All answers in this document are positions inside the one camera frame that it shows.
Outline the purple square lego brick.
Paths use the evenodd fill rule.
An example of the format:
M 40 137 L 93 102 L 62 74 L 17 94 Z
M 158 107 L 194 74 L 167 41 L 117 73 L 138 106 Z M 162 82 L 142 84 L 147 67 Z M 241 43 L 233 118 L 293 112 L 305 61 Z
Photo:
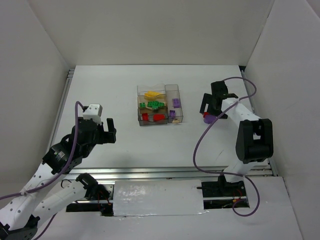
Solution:
M 173 108 L 175 108 L 175 109 L 180 108 L 180 107 L 181 107 L 181 101 L 180 101 L 180 99 L 179 99 L 179 98 L 173 98 L 173 99 L 172 99 L 172 106 L 173 106 Z

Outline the yellow curved lego piece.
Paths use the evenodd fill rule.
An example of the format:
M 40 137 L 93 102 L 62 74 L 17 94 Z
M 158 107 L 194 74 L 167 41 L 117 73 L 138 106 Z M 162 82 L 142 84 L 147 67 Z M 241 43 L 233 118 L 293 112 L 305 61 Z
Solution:
M 165 95 L 166 95 L 165 93 L 157 92 L 156 95 L 155 95 L 155 97 L 156 97 L 156 98 L 162 98 L 162 97 L 164 97 Z

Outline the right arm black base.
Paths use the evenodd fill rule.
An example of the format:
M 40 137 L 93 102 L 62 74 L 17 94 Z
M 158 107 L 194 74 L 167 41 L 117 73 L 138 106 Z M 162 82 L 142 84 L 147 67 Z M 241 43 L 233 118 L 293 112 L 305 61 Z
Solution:
M 243 181 L 230 183 L 223 177 L 217 181 L 203 181 L 196 189 L 202 192 L 204 201 L 232 201 L 247 197 Z

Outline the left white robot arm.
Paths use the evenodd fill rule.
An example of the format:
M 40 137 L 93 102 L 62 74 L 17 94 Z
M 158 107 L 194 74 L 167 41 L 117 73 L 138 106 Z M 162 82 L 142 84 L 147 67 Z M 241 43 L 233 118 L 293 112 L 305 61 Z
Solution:
M 2 240 L 33 239 L 44 222 L 74 201 L 109 199 L 110 191 L 89 173 L 81 173 L 58 193 L 47 196 L 96 145 L 116 142 L 113 119 L 107 118 L 106 123 L 107 131 L 102 123 L 79 117 L 71 133 L 49 149 L 30 181 L 0 210 Z

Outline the purple arch lego brick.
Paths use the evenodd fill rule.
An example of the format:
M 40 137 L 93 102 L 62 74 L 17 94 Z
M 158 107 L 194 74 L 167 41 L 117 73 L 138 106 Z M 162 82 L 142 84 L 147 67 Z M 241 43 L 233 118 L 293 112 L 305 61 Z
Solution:
M 175 120 L 176 119 L 176 111 L 175 110 L 170 110 L 169 111 L 169 119 L 171 121 Z

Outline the purple flower lego piece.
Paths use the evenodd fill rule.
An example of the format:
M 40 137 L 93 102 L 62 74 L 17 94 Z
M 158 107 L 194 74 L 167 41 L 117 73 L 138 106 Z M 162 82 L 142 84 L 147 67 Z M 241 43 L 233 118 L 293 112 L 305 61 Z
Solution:
M 207 115 L 205 118 L 203 118 L 204 123 L 211 124 L 216 119 L 216 116 L 214 115 Z

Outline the small green lego brick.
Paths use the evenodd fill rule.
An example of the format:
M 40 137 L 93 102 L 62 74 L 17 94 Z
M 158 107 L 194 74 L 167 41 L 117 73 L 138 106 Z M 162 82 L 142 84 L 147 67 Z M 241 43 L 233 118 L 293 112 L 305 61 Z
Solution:
M 139 104 L 139 106 L 140 106 L 141 108 L 145 108 L 145 107 L 146 107 L 146 104 L 145 104 L 144 102 L 142 102 L 142 103 Z

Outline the green lego plate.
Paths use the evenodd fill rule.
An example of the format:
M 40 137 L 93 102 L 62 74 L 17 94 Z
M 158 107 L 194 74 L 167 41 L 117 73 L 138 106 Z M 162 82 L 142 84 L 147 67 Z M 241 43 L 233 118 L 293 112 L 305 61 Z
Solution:
M 147 103 L 148 108 L 152 108 L 152 106 L 157 106 L 159 101 L 149 101 Z

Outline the yellow lego plate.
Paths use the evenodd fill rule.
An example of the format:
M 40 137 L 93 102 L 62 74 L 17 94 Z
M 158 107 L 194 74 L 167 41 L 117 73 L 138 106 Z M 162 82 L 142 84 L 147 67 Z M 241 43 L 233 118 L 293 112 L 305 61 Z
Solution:
M 160 93 L 156 91 L 147 91 L 144 93 L 144 96 L 147 98 L 156 98 Z

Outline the red arch lego brick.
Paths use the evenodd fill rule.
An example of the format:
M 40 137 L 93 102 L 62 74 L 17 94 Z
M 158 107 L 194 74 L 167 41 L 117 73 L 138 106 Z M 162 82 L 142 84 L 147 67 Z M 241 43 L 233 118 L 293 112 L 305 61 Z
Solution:
M 148 115 L 148 113 L 143 113 L 143 114 L 142 114 L 142 120 L 143 120 L 143 121 L 147 121 L 147 122 L 149 121 L 149 115 Z

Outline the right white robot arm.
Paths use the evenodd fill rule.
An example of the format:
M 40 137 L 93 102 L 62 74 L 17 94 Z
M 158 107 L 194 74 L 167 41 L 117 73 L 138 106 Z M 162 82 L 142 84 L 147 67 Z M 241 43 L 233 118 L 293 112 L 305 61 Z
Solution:
M 251 96 L 238 97 L 230 93 L 225 80 L 210 84 L 211 93 L 202 98 L 200 113 L 210 127 L 220 119 L 230 119 L 237 127 L 235 154 L 237 159 L 223 170 L 229 184 L 243 180 L 256 165 L 272 157 L 274 153 L 273 124 L 268 118 L 260 118 L 241 103 Z

